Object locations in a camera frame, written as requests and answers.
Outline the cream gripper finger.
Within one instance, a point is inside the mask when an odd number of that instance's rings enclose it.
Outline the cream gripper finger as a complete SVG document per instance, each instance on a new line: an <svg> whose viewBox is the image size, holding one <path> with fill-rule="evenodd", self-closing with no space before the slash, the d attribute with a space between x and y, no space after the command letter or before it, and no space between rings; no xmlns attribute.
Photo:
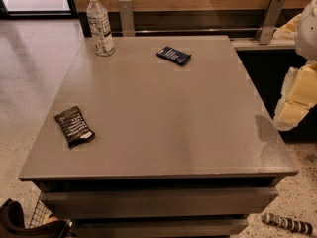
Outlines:
<svg viewBox="0 0 317 238"><path fill-rule="evenodd" d="M274 111L273 124L278 131L290 131L317 104L317 63L301 69L291 67L284 78L281 98Z"/></svg>
<svg viewBox="0 0 317 238"><path fill-rule="evenodd" d="M275 39L279 39L279 40L281 40L281 39L294 40L296 37L297 25L298 25L300 17L301 17L300 14L294 16L286 24L284 24L280 28L278 28L273 33L273 37Z"/></svg>

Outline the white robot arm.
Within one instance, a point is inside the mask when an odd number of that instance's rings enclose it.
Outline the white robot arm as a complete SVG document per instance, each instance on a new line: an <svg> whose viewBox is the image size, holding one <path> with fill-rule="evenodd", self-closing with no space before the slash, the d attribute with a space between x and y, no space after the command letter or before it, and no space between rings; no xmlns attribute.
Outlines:
<svg viewBox="0 0 317 238"><path fill-rule="evenodd" d="M301 14L277 29L273 36L293 40L295 52L307 59L301 68L288 70L274 110L275 128L289 131L317 104L317 0L312 0Z"/></svg>

